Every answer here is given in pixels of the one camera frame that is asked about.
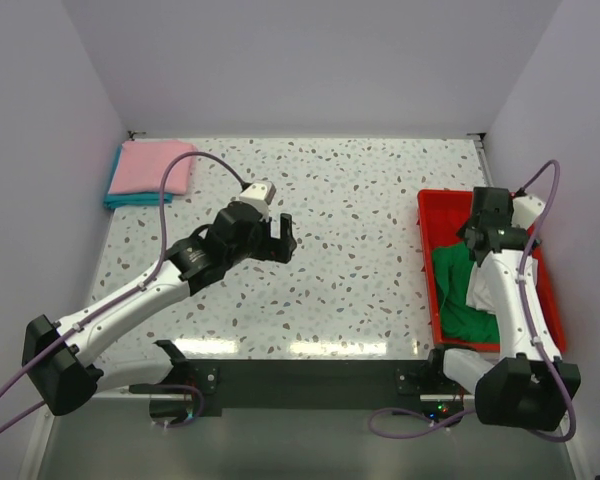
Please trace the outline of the white t shirt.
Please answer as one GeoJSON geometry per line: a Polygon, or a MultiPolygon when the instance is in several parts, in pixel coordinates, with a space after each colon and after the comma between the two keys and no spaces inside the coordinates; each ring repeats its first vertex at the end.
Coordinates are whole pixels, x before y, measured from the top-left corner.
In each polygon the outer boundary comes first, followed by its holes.
{"type": "Polygon", "coordinates": [[[538,262],[522,251],[489,253],[471,272],[467,304],[494,314],[498,320],[525,321],[520,287],[535,318],[541,311],[537,293],[538,262]]]}

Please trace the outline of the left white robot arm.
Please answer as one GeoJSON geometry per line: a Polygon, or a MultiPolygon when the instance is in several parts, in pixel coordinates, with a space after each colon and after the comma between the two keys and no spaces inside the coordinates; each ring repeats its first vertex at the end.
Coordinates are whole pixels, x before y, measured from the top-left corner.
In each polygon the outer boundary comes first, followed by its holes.
{"type": "Polygon", "coordinates": [[[271,221],[244,202],[221,209],[213,223],[176,241],[138,278],[84,310],[51,322],[46,316],[26,328],[22,365],[44,403],[56,416],[83,406],[99,392],[134,385],[180,390],[187,380],[186,358],[165,342],[155,353],[121,363],[104,352],[132,329],[206,287],[224,279],[245,259],[287,264],[297,247],[293,220],[271,221]]]}

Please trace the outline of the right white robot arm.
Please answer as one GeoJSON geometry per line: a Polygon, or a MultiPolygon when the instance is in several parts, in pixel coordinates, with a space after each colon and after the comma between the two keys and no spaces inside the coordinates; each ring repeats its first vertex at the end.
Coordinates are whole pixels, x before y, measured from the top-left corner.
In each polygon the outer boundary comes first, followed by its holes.
{"type": "Polygon", "coordinates": [[[532,222],[516,224],[518,197],[508,190],[476,187],[470,214],[458,231],[494,303],[499,360],[492,364],[470,348],[443,347],[425,369],[439,393],[457,384],[473,394],[478,419],[520,428],[550,441],[562,419],[575,418],[573,399],[581,385],[577,365],[563,360],[546,325],[530,261],[548,206],[532,222]]]}

